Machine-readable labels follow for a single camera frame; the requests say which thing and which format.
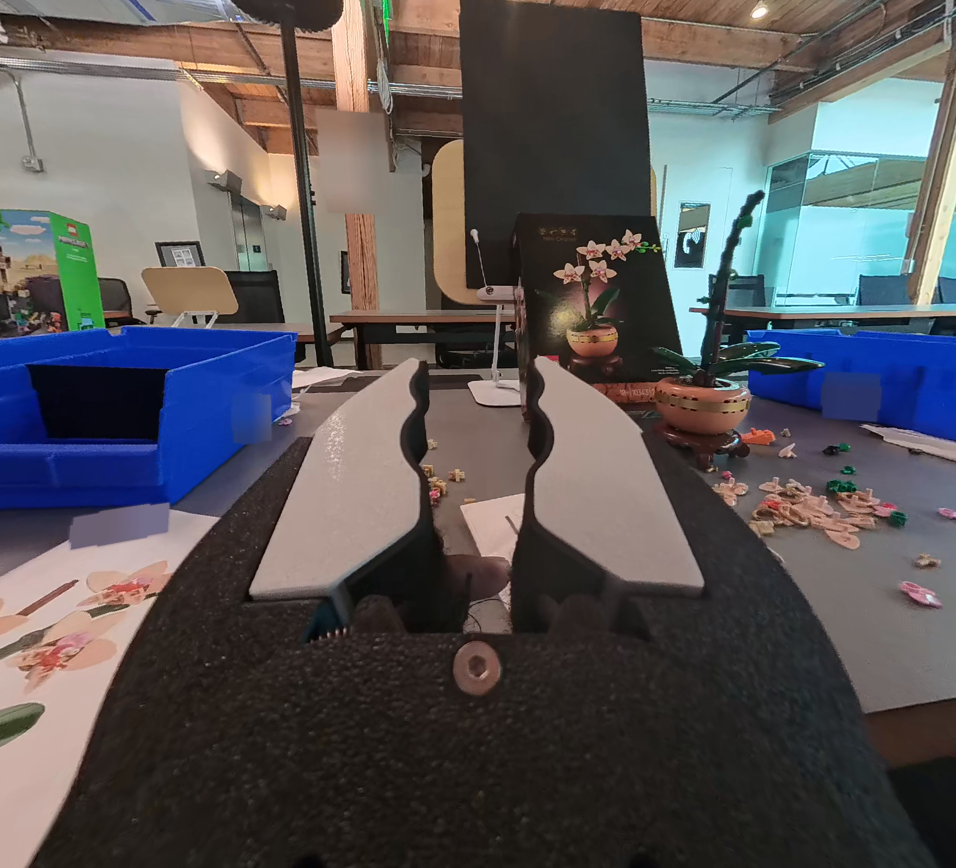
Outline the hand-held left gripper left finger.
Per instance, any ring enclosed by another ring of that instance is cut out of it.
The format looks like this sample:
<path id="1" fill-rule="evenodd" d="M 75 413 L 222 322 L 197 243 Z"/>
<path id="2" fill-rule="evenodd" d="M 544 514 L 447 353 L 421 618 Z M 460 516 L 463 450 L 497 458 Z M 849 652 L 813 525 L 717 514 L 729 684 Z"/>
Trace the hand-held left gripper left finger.
<path id="1" fill-rule="evenodd" d="M 318 600 L 317 630 L 388 598 L 410 633 L 454 633 L 456 591 L 421 461 L 428 368 L 406 360 L 317 429 L 250 587 L 255 603 Z"/>

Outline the pale petal bricks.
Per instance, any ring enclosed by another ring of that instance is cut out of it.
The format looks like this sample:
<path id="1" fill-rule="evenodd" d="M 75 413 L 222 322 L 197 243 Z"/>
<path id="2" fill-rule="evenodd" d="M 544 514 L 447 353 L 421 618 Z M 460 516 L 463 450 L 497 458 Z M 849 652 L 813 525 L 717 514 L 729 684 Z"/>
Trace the pale petal bricks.
<path id="1" fill-rule="evenodd" d="M 774 477 L 755 488 L 738 481 L 729 471 L 710 473 L 712 492 L 723 503 L 735 507 L 749 493 L 760 493 L 754 508 L 745 515 L 747 527 L 762 541 L 772 538 L 777 530 L 816 530 L 848 551 L 861 546 L 859 534 L 876 530 L 878 523 L 901 528 L 906 514 L 895 504 L 878 500 L 872 490 L 859 489 L 849 481 L 830 481 L 824 491 L 795 480 Z"/>

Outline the white desk stand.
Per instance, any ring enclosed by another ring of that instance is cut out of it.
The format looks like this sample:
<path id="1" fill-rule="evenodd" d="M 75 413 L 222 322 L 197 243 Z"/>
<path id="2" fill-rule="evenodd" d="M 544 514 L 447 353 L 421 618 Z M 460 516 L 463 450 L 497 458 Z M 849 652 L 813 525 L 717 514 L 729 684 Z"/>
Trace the white desk stand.
<path id="1" fill-rule="evenodd" d="M 477 289 L 475 295 L 480 302 L 494 305 L 495 323 L 492 343 L 491 379 L 471 381 L 469 383 L 469 389 L 476 403 L 481 406 L 497 408 L 520 406 L 519 380 L 502 378 L 499 368 L 504 312 L 507 308 L 513 310 L 515 307 L 515 289 L 509 285 L 491 285 L 487 281 L 478 230 L 471 229 L 470 236 L 477 249 L 483 281 L 483 287 Z"/>

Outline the heap of colourful small bricks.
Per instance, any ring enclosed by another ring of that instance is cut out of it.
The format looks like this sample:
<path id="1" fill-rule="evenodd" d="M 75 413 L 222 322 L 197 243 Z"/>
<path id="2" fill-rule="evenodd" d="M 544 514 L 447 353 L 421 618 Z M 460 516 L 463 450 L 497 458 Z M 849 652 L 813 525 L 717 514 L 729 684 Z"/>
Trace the heap of colourful small bricks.
<path id="1" fill-rule="evenodd" d="M 443 437 L 434 438 L 426 432 L 424 456 L 420 459 L 420 473 L 424 478 L 430 506 L 438 510 L 451 500 L 462 503 L 466 496 L 468 479 L 464 458 Z"/>

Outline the brick orchid plant in pot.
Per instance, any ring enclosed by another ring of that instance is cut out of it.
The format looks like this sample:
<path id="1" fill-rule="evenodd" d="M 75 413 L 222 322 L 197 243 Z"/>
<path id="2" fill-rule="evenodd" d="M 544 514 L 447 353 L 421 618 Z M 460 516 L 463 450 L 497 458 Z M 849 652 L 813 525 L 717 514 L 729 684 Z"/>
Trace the brick orchid plant in pot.
<path id="1" fill-rule="evenodd" d="M 731 224 L 721 255 L 716 281 L 711 289 L 705 334 L 699 362 L 664 347 L 651 353 L 675 370 L 655 386 L 654 401 L 663 420 L 663 435 L 673 445 L 693 449 L 699 468 L 713 468 L 718 453 L 744 457 L 748 445 L 742 442 L 737 427 L 750 406 L 751 395 L 743 385 L 729 380 L 738 372 L 763 375 L 790 375 L 814 372 L 825 364 L 818 360 L 780 357 L 779 344 L 772 341 L 743 342 L 722 347 L 723 316 L 729 292 L 733 257 L 745 229 L 752 226 L 753 214 L 764 200 L 762 190 L 747 196 Z"/>

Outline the torn white paper bag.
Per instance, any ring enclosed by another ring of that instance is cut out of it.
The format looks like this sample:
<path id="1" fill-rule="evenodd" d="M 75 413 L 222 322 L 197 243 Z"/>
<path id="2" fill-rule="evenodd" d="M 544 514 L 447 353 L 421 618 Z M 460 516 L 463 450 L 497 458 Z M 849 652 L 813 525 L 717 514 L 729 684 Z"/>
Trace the torn white paper bag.
<path id="1" fill-rule="evenodd" d="M 522 524 L 524 495 L 466 502 L 460 509 L 479 554 L 511 563 Z"/>

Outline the blue plastic bin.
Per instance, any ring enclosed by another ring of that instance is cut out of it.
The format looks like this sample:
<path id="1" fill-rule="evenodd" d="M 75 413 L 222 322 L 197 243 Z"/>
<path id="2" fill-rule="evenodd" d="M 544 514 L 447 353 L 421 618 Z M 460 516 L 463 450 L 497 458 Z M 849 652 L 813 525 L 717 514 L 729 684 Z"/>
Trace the blue plastic bin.
<path id="1" fill-rule="evenodd" d="M 3 339 L 1 506 L 176 503 L 291 404 L 291 333 L 133 326 Z"/>
<path id="2" fill-rule="evenodd" d="M 779 357 L 815 360 L 822 368 L 766 375 L 753 372 L 758 397 L 819 410 L 827 419 L 875 422 L 955 439 L 955 340 L 949 336 L 836 329 L 760 332 Z"/>

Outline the dark orchid toy box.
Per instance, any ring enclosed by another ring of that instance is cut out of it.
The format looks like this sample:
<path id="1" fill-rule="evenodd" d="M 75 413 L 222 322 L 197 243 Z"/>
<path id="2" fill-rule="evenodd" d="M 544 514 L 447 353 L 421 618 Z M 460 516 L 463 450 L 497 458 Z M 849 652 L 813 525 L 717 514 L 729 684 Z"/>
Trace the dark orchid toy box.
<path id="1" fill-rule="evenodd" d="M 521 407 L 544 357 L 632 411 L 653 413 L 658 382 L 681 354 L 653 217 L 519 214 L 512 237 Z"/>

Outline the light wooden tilted board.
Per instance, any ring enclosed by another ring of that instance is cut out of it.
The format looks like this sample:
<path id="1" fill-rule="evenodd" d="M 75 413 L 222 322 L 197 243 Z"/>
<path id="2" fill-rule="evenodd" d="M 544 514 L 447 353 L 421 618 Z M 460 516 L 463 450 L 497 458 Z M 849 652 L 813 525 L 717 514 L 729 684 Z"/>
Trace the light wooden tilted board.
<path id="1" fill-rule="evenodd" d="M 220 268 L 211 266 L 147 267 L 140 273 L 153 303 L 162 314 L 175 314 L 172 327 L 186 317 L 205 319 L 210 329 L 220 316 L 238 312 L 238 301 L 230 279 Z"/>

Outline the rounded wooden board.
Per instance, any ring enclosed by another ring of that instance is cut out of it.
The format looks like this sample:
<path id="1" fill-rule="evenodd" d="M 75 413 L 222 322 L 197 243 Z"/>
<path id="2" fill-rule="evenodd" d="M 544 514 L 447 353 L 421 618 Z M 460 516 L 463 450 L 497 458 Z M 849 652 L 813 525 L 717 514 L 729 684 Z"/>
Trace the rounded wooden board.
<path id="1" fill-rule="evenodd" d="M 433 272 L 443 296 L 468 305 L 473 291 L 467 282 L 464 141 L 443 145 L 431 166 Z"/>

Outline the long brown background table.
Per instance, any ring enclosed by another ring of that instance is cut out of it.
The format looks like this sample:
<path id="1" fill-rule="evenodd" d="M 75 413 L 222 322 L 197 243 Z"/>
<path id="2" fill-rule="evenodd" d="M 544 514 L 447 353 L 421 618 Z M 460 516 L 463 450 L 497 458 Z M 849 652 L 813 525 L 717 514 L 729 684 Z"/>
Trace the long brown background table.
<path id="1" fill-rule="evenodd" d="M 913 320 L 944 319 L 955 317 L 955 305 L 824 305 L 729 308 L 723 312 L 723 320 L 736 335 L 748 330 L 795 330 L 808 329 L 825 324 L 876 325 L 879 322 L 908 324 Z"/>

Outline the white paper sheet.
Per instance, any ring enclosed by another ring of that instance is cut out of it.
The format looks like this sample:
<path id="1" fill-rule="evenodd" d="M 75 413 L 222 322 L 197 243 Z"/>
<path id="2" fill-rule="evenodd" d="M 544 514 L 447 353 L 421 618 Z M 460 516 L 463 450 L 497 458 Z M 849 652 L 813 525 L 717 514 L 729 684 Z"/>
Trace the white paper sheet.
<path id="1" fill-rule="evenodd" d="M 955 462 L 955 442 L 915 431 L 862 423 L 860 429 L 917 455 L 923 454 Z"/>

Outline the green toy box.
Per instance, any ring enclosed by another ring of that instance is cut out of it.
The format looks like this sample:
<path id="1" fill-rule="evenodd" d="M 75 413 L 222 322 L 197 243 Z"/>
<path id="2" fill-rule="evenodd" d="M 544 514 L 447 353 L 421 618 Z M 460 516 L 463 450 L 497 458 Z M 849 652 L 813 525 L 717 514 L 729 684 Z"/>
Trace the green toy box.
<path id="1" fill-rule="evenodd" d="M 47 211 L 1 212 L 1 336 L 104 329 L 90 229 Z"/>

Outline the orchid instruction booklet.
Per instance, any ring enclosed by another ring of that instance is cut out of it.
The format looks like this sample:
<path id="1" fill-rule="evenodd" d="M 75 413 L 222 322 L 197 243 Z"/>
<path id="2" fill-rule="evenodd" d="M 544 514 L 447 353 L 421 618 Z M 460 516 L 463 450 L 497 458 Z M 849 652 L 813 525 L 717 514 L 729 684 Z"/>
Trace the orchid instruction booklet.
<path id="1" fill-rule="evenodd" d="M 85 755 L 106 693 L 161 591 L 215 516 L 74 549 L 62 538 L 2 575 L 2 866 L 28 866 Z"/>

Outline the dark wall picture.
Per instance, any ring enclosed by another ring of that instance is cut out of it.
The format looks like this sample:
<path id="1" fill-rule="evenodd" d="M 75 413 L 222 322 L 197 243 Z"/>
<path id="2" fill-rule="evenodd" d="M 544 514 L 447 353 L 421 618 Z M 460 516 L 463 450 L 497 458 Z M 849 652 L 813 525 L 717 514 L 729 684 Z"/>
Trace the dark wall picture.
<path id="1" fill-rule="evenodd" d="M 704 267 L 710 222 L 711 204 L 680 204 L 673 260 L 675 268 Z"/>

